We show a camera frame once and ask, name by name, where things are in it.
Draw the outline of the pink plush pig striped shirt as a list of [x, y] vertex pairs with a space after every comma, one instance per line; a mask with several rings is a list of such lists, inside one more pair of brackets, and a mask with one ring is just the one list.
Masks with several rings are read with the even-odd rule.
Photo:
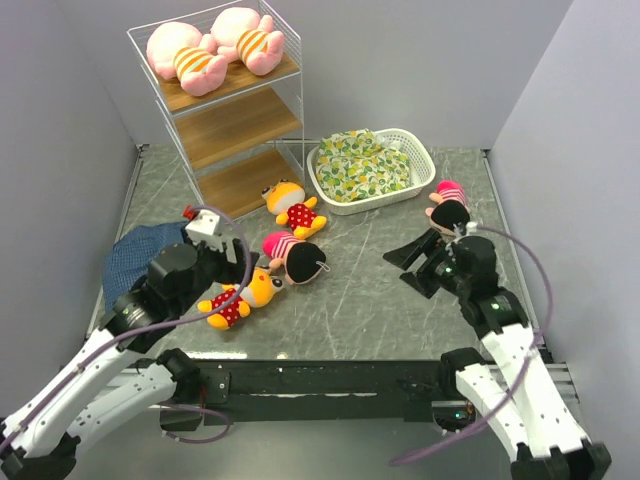
[[202, 34], [184, 22], [166, 22], [149, 37], [146, 56], [152, 70], [164, 80], [176, 79], [194, 97], [217, 90], [224, 82], [228, 61], [216, 54], [211, 34]]

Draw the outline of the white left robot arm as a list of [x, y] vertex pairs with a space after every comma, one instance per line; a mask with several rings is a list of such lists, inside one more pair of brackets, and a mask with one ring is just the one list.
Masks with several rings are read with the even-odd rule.
[[163, 352], [132, 380], [107, 384], [145, 357], [214, 283], [246, 285], [257, 257], [245, 239], [213, 235], [161, 250], [114, 303], [76, 356], [33, 399], [1, 422], [1, 471], [9, 479], [64, 479], [78, 455], [147, 407], [195, 398], [199, 369]]

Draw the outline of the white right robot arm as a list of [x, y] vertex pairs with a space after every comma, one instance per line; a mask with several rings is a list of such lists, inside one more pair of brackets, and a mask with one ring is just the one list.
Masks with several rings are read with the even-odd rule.
[[500, 286], [493, 242], [468, 224], [447, 242], [435, 229], [384, 253], [402, 280], [426, 298], [445, 290], [457, 298], [462, 317], [490, 354], [504, 381], [498, 383], [474, 348], [442, 355], [438, 387], [469, 401], [479, 419], [453, 428], [452, 436], [390, 460], [400, 466], [434, 455], [491, 428], [510, 460], [514, 479], [602, 479], [611, 466], [607, 447], [594, 442], [572, 415], [538, 349], [534, 329], [517, 296]]

